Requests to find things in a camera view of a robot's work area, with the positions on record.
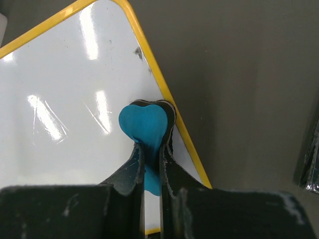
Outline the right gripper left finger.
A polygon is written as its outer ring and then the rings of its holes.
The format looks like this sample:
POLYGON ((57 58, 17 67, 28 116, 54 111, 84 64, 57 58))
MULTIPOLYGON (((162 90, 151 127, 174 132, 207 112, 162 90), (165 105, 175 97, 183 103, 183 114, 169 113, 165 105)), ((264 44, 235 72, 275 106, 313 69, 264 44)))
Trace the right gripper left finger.
POLYGON ((112 239, 145 238, 145 161, 143 146, 132 154, 102 185, 111 186, 103 235, 112 239))

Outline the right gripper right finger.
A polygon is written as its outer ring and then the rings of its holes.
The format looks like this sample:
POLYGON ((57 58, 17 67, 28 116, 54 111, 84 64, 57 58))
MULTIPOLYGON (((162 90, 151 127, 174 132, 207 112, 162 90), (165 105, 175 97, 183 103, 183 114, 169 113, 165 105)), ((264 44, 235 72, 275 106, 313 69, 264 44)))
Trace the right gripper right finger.
POLYGON ((160 237, 192 239, 193 213, 187 206, 189 190, 208 190, 174 159, 167 143, 159 150, 160 237))

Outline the blue bone-shaped eraser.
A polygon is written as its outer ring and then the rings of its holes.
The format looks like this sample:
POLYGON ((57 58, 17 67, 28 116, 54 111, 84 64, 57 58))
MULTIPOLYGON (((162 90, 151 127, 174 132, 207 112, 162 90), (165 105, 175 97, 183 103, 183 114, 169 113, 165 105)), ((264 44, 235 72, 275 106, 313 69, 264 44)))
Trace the blue bone-shaped eraser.
POLYGON ((119 114, 121 130, 143 146, 145 158, 145 190, 160 196, 159 150, 167 144, 173 152, 172 133, 176 111, 166 100, 135 100, 119 114))

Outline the yellow-framed whiteboard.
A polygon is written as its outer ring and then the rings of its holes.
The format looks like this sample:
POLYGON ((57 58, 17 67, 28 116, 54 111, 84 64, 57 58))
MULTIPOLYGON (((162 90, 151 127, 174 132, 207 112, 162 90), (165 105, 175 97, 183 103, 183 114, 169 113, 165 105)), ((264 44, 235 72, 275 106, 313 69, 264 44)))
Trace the yellow-framed whiteboard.
MULTIPOLYGON (((173 102, 126 0, 78 0, 0 50, 0 236, 108 239, 111 186, 130 158, 121 110, 173 102)), ((181 115, 173 157, 210 186, 181 115)), ((160 236, 160 197, 144 192, 145 238, 160 236)))

